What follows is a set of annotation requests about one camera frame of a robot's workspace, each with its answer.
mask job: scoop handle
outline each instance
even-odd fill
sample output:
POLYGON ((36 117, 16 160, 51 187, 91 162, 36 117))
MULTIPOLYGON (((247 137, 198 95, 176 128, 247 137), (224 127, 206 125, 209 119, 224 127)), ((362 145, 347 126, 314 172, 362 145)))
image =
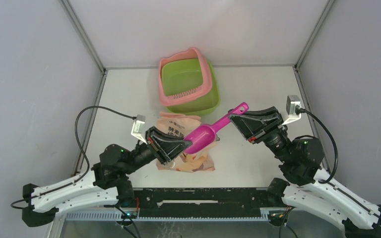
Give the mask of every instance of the scoop handle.
POLYGON ((238 114, 241 115, 245 113, 247 110, 249 110, 249 106, 247 103, 243 102, 240 103, 236 108, 233 110, 229 111, 225 116, 223 116, 220 120, 218 120, 216 123, 213 125, 210 125, 209 127, 217 133, 219 130, 221 130, 223 127, 227 126, 228 123, 230 123, 229 115, 231 114, 238 114))

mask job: crumpled bag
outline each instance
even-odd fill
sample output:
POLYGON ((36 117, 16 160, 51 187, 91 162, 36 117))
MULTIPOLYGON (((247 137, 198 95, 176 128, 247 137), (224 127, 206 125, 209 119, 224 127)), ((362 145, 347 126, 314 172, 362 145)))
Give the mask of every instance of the crumpled bag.
MULTIPOLYGON (((160 112, 161 118, 157 120, 157 129, 160 131, 178 137, 185 137, 199 125, 201 117, 186 116, 183 114, 160 112)), ((196 171, 214 171, 214 162, 208 155, 208 150, 215 146, 215 142, 205 147, 196 154, 182 153, 173 162, 162 165, 157 160, 159 170, 175 170, 193 173, 196 171)))

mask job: green litter tray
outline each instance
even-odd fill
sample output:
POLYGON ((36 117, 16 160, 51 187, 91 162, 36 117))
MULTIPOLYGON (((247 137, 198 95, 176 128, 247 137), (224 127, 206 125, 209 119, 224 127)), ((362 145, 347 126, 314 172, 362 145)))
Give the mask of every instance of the green litter tray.
MULTIPOLYGON (((210 62, 212 89, 204 96, 191 102, 167 107, 172 113, 203 116, 209 114, 220 104, 217 79, 210 62)), ((202 72, 198 59, 183 59, 166 64, 161 69, 161 82, 166 96, 175 95, 202 85, 202 72)))

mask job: white wall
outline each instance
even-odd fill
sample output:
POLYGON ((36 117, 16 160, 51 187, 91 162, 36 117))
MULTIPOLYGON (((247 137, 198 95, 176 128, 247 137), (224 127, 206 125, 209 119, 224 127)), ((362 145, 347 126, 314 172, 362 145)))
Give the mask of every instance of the white wall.
POLYGON ((71 0, 106 67, 198 47, 213 64, 295 64, 327 0, 71 0))
POLYGON ((337 178, 381 204, 381 1, 337 1, 301 77, 337 142, 337 178))
POLYGON ((28 228, 9 204, 27 183, 69 177, 74 120, 99 78, 58 1, 0 0, 0 238, 44 237, 46 226, 28 228))

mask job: pink scoop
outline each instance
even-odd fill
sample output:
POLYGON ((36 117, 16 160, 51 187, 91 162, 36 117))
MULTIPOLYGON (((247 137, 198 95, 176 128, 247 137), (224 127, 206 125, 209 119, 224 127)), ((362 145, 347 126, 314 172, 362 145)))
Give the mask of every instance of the pink scoop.
POLYGON ((236 108, 231 110, 225 116, 223 116, 216 123, 202 124, 187 135, 184 140, 192 141, 192 145, 185 150, 188 154, 195 154, 201 151, 203 148, 215 141, 217 132, 230 123, 229 115, 231 114, 243 114, 249 109, 247 103, 240 103, 236 108))

